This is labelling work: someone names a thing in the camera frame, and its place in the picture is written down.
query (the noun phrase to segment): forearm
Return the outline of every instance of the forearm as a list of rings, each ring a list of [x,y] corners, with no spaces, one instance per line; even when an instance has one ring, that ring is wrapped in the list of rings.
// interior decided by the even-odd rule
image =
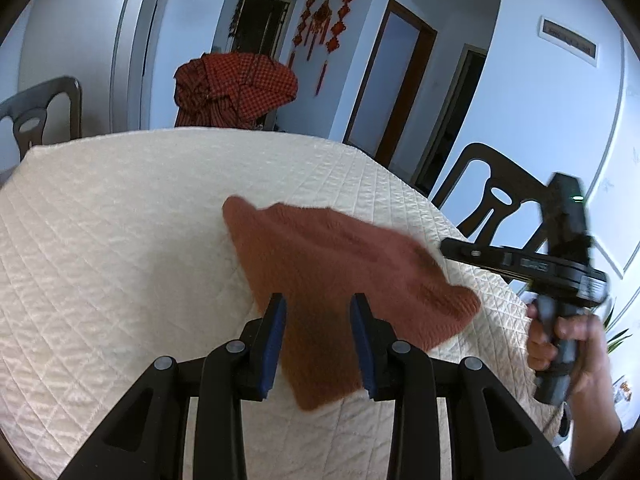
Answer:
[[[574,419],[570,466],[580,474],[604,457],[620,432],[608,374],[594,378],[569,405]]]

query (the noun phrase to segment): doorway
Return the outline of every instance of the doorway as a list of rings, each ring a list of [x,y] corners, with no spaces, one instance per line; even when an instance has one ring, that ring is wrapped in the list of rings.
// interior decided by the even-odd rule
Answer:
[[[389,0],[344,137],[388,168],[429,62],[437,31]]]
[[[486,50],[469,44],[464,46],[444,105],[414,174],[414,187],[425,196],[433,190],[458,137],[471,99],[476,93],[485,60]]]
[[[229,26],[227,51],[277,57],[291,7],[291,0],[238,0]]]

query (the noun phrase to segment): blue gripper pad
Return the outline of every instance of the blue gripper pad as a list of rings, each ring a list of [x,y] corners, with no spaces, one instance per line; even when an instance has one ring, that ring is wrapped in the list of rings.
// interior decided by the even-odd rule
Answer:
[[[369,334],[365,325],[357,296],[351,299],[349,317],[351,321],[351,333],[353,334],[353,342],[356,346],[358,354],[358,363],[360,365],[360,373],[362,375],[362,386],[369,392],[369,399],[376,396],[376,380],[374,376],[375,364]]]
[[[264,351],[262,352],[262,367],[258,382],[258,390],[262,397],[266,398],[271,388],[273,388],[276,368],[278,367],[278,357],[282,348],[284,327],[287,322],[287,302],[283,295],[272,295],[262,322],[271,324]]]

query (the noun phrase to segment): black sleeve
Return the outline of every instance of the black sleeve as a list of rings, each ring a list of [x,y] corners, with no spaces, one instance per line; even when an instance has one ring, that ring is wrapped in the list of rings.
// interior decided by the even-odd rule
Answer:
[[[611,465],[615,457],[617,457],[620,451],[622,451],[623,447],[625,447],[627,440],[629,440],[629,432],[625,433],[620,430],[620,433],[607,451],[607,454],[603,456],[599,462],[596,462],[590,469],[577,475],[575,480],[598,480],[606,468]]]

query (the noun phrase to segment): quilted stitching pattern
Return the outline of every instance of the quilted stitching pattern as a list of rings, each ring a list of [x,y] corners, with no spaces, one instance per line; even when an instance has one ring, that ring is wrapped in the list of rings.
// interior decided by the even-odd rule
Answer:
[[[500,277],[445,261],[439,241],[460,233],[359,150],[235,130],[97,137],[34,147],[0,191],[0,424],[44,480],[156,356],[200,357],[256,316],[222,219],[231,194],[331,206],[421,241],[483,307],[431,354],[478,356],[539,426],[550,416],[530,396],[523,304]],[[302,413],[278,374],[243,409],[252,479],[386,475],[391,403],[359,392]]]

